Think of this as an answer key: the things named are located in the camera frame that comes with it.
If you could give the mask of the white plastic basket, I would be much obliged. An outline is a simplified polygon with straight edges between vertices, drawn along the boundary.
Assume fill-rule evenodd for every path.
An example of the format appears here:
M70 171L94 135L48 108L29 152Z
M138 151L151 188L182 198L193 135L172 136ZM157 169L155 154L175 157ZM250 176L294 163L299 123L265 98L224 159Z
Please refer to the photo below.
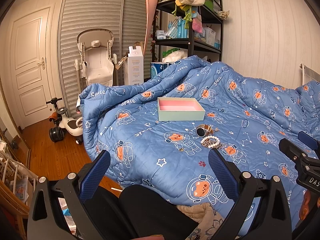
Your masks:
M204 42L213 47L215 44L216 32L209 27L203 27L202 30L204 35Z

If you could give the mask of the black trousers leg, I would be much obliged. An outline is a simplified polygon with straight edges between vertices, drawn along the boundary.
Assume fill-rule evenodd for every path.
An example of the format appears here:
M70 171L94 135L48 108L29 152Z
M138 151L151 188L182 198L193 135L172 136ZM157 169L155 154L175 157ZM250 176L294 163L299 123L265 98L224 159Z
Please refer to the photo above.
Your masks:
M84 207L106 239L187 239L198 223L151 189L133 185L116 197L98 187Z

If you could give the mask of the rose gold smartwatch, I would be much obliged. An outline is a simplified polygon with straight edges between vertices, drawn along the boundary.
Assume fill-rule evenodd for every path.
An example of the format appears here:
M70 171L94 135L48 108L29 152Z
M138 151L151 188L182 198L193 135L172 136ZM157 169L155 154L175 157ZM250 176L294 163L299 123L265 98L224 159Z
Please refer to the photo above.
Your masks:
M214 133L218 132L219 128L214 128L210 125L206 124L200 124L199 126L196 127L196 134L198 137L207 137L209 135L213 135Z

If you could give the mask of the mint box with pink lining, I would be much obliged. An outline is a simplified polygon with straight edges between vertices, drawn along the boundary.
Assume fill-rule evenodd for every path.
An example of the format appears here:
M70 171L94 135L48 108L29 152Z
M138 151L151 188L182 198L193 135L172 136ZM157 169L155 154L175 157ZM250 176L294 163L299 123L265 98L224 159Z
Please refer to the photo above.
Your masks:
M159 121L203 121L205 110L195 98L159 97Z

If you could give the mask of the blue tissue pack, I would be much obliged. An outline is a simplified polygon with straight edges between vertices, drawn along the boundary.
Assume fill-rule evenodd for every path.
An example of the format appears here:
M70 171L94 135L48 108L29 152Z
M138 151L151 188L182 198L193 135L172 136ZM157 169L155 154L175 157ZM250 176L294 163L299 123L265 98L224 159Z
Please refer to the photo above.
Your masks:
M154 78L160 72L167 69L172 62L151 62L150 63L150 77Z

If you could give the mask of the beige patterned garment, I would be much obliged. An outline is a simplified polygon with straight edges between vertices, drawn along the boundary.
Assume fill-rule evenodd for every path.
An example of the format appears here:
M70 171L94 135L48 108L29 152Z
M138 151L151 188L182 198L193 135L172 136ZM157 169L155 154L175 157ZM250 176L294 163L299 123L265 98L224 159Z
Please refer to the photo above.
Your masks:
M197 227L186 239L211 239L224 221L224 218L209 203L193 206L177 205L176 207L197 223Z

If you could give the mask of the gold-framed mirror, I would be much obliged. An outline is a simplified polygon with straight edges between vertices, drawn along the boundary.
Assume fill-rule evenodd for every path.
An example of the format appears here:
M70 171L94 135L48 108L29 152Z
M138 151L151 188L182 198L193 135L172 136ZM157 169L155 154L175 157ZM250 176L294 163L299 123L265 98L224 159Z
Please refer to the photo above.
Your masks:
M1 138L9 145L9 152L13 158L27 168L30 165L31 149L22 136L22 130L16 125L4 96L1 84Z

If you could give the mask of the black metal shelf unit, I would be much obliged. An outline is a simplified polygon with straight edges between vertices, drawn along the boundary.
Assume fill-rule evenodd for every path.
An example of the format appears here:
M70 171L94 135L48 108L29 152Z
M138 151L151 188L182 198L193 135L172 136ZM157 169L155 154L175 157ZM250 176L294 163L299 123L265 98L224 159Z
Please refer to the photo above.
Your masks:
M152 45L184 49L188 56L208 56L210 61L222 60L223 20L218 15L222 0L162 0L157 3L155 19L167 13L174 16L171 25L162 30L153 24Z

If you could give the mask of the white kids ride-on scooter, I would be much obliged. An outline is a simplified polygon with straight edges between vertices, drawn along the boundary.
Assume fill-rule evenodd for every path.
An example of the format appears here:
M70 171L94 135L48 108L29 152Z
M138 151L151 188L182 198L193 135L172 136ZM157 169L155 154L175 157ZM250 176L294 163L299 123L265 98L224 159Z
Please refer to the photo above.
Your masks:
M65 137L65 133L68 132L70 135L75 137L75 142L78 145L83 143L83 126L82 117L74 119L67 116L68 108L58 107L57 102L61 101L62 98L52 98L47 101L46 104L53 105L55 111L49 117L49 121L53 122L54 127L49 130L49 137L52 142L62 141Z

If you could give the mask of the tall white cardboard box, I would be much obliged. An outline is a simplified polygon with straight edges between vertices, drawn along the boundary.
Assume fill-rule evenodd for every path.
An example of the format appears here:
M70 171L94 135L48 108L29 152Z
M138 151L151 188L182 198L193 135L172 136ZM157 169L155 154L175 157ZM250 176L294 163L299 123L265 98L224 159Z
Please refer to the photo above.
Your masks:
M144 56L141 46L129 46L124 64L124 85L140 85L144 82Z

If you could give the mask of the blue space-bear quilt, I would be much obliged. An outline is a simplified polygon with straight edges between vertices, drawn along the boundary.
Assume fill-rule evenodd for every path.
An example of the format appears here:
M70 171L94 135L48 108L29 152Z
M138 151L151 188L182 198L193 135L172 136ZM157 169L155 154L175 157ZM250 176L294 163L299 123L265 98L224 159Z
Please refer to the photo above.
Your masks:
M195 98L205 110L204 120L159 121L159 97ZM319 83L284 88L191 56L141 85L90 85L80 94L80 109L87 154L95 159L108 151L106 175L121 187L147 186L175 205L209 203L226 216L233 201L196 134L196 127L206 124L219 128L214 134L220 153L239 170L260 179L280 177L292 225L298 223L305 189L296 183L295 165L278 144L288 139L316 157L298 133L319 138Z

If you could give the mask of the white baby high chair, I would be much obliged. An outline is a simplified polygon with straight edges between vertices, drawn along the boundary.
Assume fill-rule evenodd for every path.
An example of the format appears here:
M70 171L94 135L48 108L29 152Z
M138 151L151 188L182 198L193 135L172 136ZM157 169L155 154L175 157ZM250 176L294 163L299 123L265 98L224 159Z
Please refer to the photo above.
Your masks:
M88 29L82 31L76 39L80 59L74 61L78 91L85 86L100 83L113 85L113 71L117 64L117 55L111 48L114 35L108 29Z

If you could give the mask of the white panelled door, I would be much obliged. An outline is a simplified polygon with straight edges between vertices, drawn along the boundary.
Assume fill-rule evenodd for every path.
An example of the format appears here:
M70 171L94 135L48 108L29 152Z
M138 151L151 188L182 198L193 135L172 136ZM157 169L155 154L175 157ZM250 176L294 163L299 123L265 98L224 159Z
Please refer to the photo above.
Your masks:
M19 126L25 128L50 115L51 99L46 39L50 7L34 10L12 22L9 63Z

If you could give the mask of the blue bottles on shelf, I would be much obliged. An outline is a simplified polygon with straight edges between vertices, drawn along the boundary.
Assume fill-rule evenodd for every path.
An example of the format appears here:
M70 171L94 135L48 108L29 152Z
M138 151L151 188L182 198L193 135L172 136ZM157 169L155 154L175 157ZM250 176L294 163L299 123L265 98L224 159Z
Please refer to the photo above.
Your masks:
M185 20L183 20L181 17L178 17L174 21L170 21L166 36L174 39L188 38L189 30L185 28Z

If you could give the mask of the pink hanging pennant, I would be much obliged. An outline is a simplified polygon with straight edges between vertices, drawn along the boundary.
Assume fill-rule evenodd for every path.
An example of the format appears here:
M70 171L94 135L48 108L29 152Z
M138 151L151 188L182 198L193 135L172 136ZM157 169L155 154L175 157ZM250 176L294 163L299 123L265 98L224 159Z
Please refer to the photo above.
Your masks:
M144 39L143 54L145 54L146 48L148 45L148 39L150 37L151 27L152 27L153 18L156 11L158 0L145 0L145 2L146 2L146 32L145 32L145 39Z

